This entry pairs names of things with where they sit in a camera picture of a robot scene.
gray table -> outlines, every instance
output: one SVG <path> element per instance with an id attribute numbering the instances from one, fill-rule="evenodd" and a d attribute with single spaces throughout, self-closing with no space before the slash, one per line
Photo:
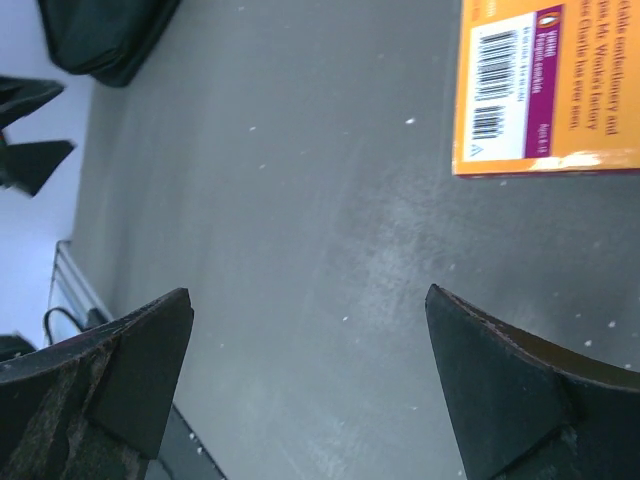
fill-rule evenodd
<path id="1" fill-rule="evenodd" d="M 185 0 L 134 84 L 96 89 L 74 256 L 116 315 L 191 289 L 176 401 L 232 480 L 461 478 L 433 282 L 640 367 L 640 179 L 452 177 L 458 24 Z"/>

scratched surface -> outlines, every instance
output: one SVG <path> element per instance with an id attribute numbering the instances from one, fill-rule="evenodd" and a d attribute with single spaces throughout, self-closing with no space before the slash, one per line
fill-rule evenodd
<path id="1" fill-rule="evenodd" d="M 96 89 L 74 256 L 116 315 L 191 289 L 176 401 L 232 480 L 464 478 L 433 282 L 640 367 L 640 179 L 453 178 L 458 22 L 185 0 L 134 84 Z"/>

cable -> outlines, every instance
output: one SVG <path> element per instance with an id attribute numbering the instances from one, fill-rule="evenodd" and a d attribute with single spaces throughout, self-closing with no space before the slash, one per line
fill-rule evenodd
<path id="1" fill-rule="evenodd" d="M 44 314 L 44 318 L 42 319 L 42 325 L 44 327 L 44 333 L 47 336 L 47 341 L 49 345 L 53 345 L 53 336 L 51 335 L 51 314 L 53 312 L 60 312 L 65 317 L 69 319 L 71 323 L 80 331 L 84 332 L 84 328 L 80 325 L 80 322 L 76 317 L 74 317 L 69 310 L 64 307 L 53 307 L 47 310 L 47 313 Z"/>

white floor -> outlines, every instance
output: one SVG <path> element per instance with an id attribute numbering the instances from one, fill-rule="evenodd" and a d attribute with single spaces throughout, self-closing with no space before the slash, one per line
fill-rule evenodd
<path id="1" fill-rule="evenodd" d="M 12 142 L 72 139 L 76 150 L 38 197 L 0 191 L 0 334 L 20 331 L 41 346 L 55 244 L 71 236 L 93 82 L 58 70 L 48 59 L 35 1 L 4 0 L 0 74 L 61 80 L 67 90 L 8 129 Z"/>

barcode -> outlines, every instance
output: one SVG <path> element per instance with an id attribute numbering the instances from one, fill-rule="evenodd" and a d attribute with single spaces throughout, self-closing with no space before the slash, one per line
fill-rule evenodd
<path id="1" fill-rule="evenodd" d="M 504 107 L 482 107 L 473 111 L 473 140 L 498 138 L 504 131 Z"/>
<path id="2" fill-rule="evenodd" d="M 517 41 L 515 30 L 480 39 L 476 101 L 495 100 L 513 92 Z"/>

